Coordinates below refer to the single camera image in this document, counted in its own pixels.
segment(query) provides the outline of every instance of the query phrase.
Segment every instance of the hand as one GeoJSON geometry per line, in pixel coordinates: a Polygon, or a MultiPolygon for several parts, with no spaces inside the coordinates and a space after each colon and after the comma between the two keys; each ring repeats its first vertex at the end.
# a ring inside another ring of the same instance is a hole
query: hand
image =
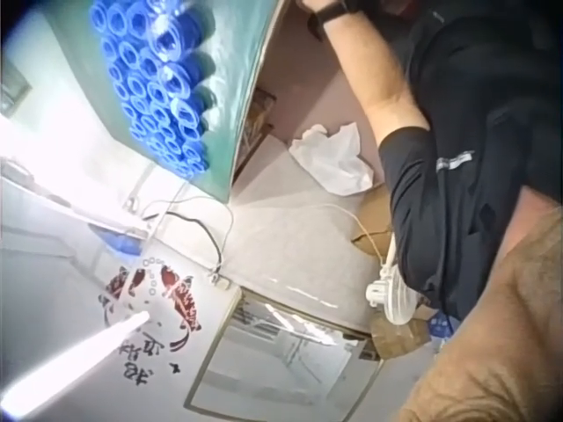
{"type": "Polygon", "coordinates": [[[338,3],[339,0],[297,0],[297,5],[316,13],[323,10],[326,6],[338,3]]]}

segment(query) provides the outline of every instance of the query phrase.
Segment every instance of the mirror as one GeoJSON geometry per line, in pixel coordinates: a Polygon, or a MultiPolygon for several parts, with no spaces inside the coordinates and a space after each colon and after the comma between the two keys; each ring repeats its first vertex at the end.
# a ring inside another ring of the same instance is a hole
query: mirror
{"type": "Polygon", "coordinates": [[[364,336],[245,294],[185,407],[223,420],[348,421],[377,375],[364,336]]]}

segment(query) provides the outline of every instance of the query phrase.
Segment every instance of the black sleeve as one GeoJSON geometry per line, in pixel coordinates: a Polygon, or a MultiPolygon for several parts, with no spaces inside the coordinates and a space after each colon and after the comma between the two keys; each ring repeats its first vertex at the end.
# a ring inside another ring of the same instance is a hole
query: black sleeve
{"type": "Polygon", "coordinates": [[[436,175],[435,141],[421,127],[404,127],[384,139],[379,155],[391,193],[398,266],[406,284],[421,291],[436,273],[446,217],[436,175]]]}

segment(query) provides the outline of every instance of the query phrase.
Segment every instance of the green board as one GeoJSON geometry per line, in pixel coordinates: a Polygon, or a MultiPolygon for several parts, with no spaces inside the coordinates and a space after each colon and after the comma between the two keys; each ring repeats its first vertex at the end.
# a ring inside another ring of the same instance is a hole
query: green board
{"type": "MultiPolygon", "coordinates": [[[[192,181],[202,191],[227,202],[245,113],[259,71],[267,32],[278,0],[197,0],[194,5],[206,20],[206,40],[196,54],[206,79],[197,91],[212,101],[203,114],[208,131],[203,136],[209,169],[192,181]]],[[[92,0],[53,0],[44,12],[72,71],[110,135],[153,159],[129,134],[129,121],[113,92],[99,47],[99,34],[91,27],[92,0]]]]}

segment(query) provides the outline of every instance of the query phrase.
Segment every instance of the white plastic bag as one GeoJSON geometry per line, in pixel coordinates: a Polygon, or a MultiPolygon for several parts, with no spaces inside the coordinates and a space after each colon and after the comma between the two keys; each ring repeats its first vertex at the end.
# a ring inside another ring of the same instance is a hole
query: white plastic bag
{"type": "Polygon", "coordinates": [[[355,123],[343,126],[332,136],[315,125],[295,139],[289,153],[328,192],[348,196],[373,186],[373,170],[360,154],[360,133],[355,123]]]}

